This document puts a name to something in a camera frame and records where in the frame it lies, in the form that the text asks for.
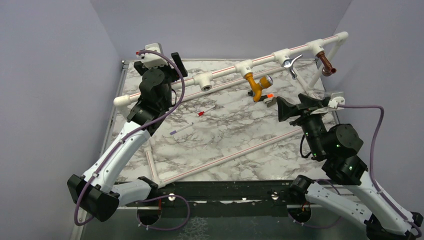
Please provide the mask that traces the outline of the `white PVC pipe frame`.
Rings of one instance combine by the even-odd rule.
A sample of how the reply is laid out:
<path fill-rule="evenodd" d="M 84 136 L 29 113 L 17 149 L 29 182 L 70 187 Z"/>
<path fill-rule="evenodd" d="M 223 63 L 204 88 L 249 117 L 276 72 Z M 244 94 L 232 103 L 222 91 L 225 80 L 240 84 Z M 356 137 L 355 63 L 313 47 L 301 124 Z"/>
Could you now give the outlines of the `white PVC pipe frame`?
<path fill-rule="evenodd" d="M 331 59 L 348 38 L 347 32 L 247 60 L 190 60 L 182 104 L 141 146 L 118 176 L 120 182 L 145 176 L 160 184 L 176 181 L 292 180 L 325 176 L 320 162 L 299 152 L 302 131 L 278 121 L 276 105 L 266 107 L 248 96 L 244 79 L 256 83 L 269 75 L 273 85 L 262 91 L 297 103 L 298 94 L 320 98 L 324 86 L 314 57 L 294 63 L 297 79 L 281 66 L 288 58 L 324 51 Z M 202 116 L 198 113 L 215 106 Z M 170 132 L 193 122 L 191 127 Z"/>

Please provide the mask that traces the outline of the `yellow water faucet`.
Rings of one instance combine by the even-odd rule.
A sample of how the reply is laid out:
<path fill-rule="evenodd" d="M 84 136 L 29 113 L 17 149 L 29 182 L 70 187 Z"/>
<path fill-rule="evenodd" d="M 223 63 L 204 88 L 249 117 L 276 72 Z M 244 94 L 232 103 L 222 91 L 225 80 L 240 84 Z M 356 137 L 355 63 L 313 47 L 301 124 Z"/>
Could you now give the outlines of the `yellow water faucet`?
<path fill-rule="evenodd" d="M 255 82 L 253 74 L 251 72 L 244 76 L 244 79 L 249 83 L 250 91 L 254 93 L 254 96 L 262 96 L 262 91 L 268 89 L 274 84 L 274 80 L 270 75 L 263 76 L 259 82 Z"/>

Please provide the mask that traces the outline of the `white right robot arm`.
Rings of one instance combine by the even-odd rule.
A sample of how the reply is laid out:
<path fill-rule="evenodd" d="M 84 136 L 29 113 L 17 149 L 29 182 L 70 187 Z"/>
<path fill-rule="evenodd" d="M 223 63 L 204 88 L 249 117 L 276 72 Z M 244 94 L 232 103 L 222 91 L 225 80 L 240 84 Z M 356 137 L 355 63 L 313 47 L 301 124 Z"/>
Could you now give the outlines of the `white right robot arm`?
<path fill-rule="evenodd" d="M 363 140 L 349 123 L 326 129 L 323 116 L 348 107 L 342 96 L 322 99 L 299 94 L 299 104 L 276 99 L 278 120 L 299 126 L 308 143 L 312 160 L 323 162 L 322 170 L 336 184 L 345 187 L 358 202 L 322 187 L 317 180 L 299 175 L 290 185 L 289 199 L 296 203 L 322 206 L 365 231 L 370 240 L 416 240 L 423 236 L 423 216 L 397 203 L 374 175 L 374 161 L 364 162 L 358 152 Z"/>

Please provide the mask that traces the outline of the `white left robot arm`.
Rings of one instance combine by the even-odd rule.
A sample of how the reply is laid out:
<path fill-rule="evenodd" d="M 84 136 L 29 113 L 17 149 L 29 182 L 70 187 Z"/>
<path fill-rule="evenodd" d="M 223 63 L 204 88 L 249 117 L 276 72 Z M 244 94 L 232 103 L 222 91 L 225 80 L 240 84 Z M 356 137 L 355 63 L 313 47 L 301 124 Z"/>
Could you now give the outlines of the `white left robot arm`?
<path fill-rule="evenodd" d="M 119 136 L 93 166 L 80 176 L 73 174 L 67 181 L 75 203 L 76 226 L 94 218 L 105 222 L 118 207 L 133 202 L 149 206 L 157 200 L 157 184 L 146 177 L 123 184 L 115 182 L 134 153 L 182 103 L 188 72 L 178 52 L 173 52 L 171 58 L 147 49 L 137 54 L 144 55 L 141 95 Z"/>

